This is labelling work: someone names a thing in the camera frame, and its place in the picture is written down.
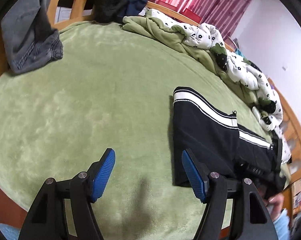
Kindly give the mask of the person's right hand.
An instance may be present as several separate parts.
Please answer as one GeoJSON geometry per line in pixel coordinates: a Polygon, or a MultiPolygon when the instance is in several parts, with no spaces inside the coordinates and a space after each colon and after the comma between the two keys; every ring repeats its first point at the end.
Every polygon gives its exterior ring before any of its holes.
{"type": "Polygon", "coordinates": [[[259,195],[262,197],[263,202],[266,206],[270,205],[272,206],[270,213],[270,217],[272,221],[274,222],[282,213],[283,204],[284,204],[284,195],[282,193],[276,194],[274,196],[271,196],[270,198],[266,199],[265,193],[266,193],[266,187],[260,186],[257,188],[259,195]]]}

